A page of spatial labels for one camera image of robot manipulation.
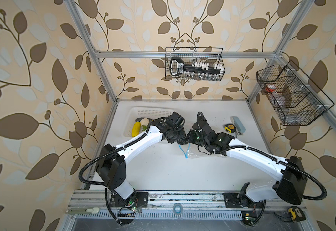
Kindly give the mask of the clear zip top bag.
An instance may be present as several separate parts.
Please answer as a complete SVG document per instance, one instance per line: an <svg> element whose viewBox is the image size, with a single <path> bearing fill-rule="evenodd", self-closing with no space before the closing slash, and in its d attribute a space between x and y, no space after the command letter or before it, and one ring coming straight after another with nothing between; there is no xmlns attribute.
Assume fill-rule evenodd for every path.
<svg viewBox="0 0 336 231"><path fill-rule="evenodd" d="M215 155L209 153L203 147L196 144L179 144L179 149L183 152L186 159L197 159L197 158L205 158L205 157L221 157L221 155Z"/></svg>

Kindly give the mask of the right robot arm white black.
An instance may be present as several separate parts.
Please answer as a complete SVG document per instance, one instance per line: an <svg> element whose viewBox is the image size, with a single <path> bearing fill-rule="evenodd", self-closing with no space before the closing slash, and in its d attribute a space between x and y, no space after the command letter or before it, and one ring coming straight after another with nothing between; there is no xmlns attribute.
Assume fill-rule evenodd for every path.
<svg viewBox="0 0 336 231"><path fill-rule="evenodd" d="M304 171L299 158L274 156L230 134L215 133L202 112L198 112L188 139L211 155L241 160L271 176L272 179L263 185L245 183L239 196L247 200L259 202L279 198L289 204L300 205L303 200L321 201L327 197L324 185Z"/></svg>

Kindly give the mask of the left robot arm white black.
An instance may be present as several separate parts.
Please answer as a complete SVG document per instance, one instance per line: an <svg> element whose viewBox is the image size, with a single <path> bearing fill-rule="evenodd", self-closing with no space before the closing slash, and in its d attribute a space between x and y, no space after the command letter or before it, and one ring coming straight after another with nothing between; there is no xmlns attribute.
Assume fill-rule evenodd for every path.
<svg viewBox="0 0 336 231"><path fill-rule="evenodd" d="M88 162L79 172L78 178L84 184L101 185L124 200L133 197L135 189L127 181L127 164L150 146L167 140L172 144L186 141L185 119L176 112L167 117L149 121L147 129L129 141L117 146L105 145L99 157ZM101 182L86 180L84 172L94 164Z"/></svg>

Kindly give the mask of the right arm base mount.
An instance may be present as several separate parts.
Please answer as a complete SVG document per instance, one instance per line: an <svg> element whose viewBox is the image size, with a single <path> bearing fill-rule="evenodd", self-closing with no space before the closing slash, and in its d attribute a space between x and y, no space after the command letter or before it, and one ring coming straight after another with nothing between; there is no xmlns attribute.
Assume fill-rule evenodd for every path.
<svg viewBox="0 0 336 231"><path fill-rule="evenodd" d="M253 202L245 194L241 193L224 193L223 199L226 208L257 209L264 206L263 201Z"/></svg>

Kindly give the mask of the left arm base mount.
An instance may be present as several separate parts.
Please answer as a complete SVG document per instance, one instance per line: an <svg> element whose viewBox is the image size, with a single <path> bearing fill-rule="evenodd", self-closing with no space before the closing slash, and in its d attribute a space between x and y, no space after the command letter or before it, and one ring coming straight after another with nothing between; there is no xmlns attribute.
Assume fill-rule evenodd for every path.
<svg viewBox="0 0 336 231"><path fill-rule="evenodd" d="M130 197L123 199L119 194L112 194L110 203L112 207L136 207L145 208L148 205L149 193L148 192L133 192Z"/></svg>

